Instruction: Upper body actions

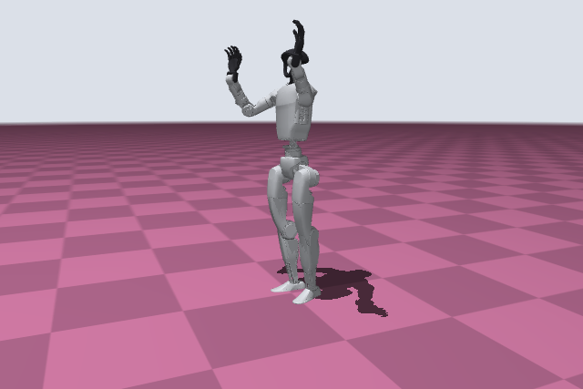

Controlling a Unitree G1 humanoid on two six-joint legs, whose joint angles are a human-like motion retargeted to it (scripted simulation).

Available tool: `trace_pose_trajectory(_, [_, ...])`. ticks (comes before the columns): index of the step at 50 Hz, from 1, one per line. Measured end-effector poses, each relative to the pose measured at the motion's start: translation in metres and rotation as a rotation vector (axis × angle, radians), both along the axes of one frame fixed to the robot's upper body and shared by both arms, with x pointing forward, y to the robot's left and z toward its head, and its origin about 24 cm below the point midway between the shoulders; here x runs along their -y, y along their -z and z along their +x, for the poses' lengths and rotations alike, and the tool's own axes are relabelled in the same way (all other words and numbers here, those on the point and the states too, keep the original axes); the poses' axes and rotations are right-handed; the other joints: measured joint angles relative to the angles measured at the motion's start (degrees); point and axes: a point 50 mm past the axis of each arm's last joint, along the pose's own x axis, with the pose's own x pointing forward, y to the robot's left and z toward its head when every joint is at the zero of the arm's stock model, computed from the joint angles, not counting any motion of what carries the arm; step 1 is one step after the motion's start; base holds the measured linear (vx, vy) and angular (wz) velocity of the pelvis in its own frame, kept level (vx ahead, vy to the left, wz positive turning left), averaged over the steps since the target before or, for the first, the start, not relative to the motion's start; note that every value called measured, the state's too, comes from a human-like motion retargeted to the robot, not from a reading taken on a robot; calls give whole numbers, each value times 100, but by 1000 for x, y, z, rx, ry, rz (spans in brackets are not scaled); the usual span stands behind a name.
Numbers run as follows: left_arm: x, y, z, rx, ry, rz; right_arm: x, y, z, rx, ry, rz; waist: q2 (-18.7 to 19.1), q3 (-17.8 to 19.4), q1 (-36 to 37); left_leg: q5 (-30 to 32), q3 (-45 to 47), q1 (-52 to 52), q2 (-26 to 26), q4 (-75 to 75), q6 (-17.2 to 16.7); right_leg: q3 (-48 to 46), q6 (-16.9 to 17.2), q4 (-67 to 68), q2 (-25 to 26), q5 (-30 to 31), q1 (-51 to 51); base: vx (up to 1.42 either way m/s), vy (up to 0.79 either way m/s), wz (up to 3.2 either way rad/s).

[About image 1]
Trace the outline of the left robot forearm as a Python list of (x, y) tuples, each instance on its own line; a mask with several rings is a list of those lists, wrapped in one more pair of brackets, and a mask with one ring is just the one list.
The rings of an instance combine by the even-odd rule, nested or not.
[(287, 65), (291, 69), (291, 76), (292, 76), (293, 82), (295, 84), (295, 89), (296, 89), (297, 93), (299, 93), (299, 94), (309, 93), (311, 100), (313, 102), (314, 97), (313, 97), (312, 89), (311, 89), (310, 83), (307, 80), (307, 76), (305, 74), (305, 71), (302, 67), (302, 61), (300, 60), (300, 64), (298, 67), (293, 67), (292, 66), (292, 56), (290, 56), (287, 60)]

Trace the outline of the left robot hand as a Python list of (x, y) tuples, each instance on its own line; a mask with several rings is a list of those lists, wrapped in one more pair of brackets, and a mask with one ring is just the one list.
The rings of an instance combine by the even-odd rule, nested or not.
[(294, 46), (294, 51), (291, 52), (292, 56), (291, 65), (293, 67), (298, 67), (300, 64), (300, 60), (302, 58), (302, 49), (304, 45), (304, 28), (298, 20), (293, 20), (292, 22), (297, 25), (298, 33), (296, 32), (295, 29), (293, 29), (296, 42)]

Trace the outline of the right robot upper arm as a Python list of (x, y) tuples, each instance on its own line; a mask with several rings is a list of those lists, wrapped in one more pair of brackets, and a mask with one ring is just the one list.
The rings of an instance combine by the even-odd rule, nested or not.
[(246, 117), (253, 117), (270, 107), (274, 107), (276, 105), (276, 96), (278, 89), (273, 90), (268, 96), (260, 99), (256, 105), (252, 105), (252, 103), (247, 102), (242, 106), (242, 114)]

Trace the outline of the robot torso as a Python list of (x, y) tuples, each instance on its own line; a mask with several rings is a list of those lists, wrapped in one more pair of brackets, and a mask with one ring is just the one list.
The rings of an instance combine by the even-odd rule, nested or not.
[(301, 147), (296, 141), (306, 141), (308, 138), (312, 105), (299, 106), (295, 84), (287, 85), (289, 83), (278, 90), (275, 107), (278, 140), (290, 141), (290, 145), (282, 146), (285, 148), (285, 157), (281, 157), (281, 173), (285, 178), (293, 179), (299, 165), (309, 164), (307, 156), (302, 155)]

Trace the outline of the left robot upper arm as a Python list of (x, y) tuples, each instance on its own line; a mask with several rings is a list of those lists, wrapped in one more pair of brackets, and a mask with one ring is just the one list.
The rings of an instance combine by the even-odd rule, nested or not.
[[(315, 90), (315, 88), (311, 84), (310, 84), (310, 86), (312, 89), (313, 97), (315, 97), (317, 94), (317, 91)], [(298, 93), (297, 100), (298, 100), (299, 106), (310, 107), (312, 105), (312, 100), (311, 100), (309, 93), (306, 93), (306, 94), (299, 94)]]

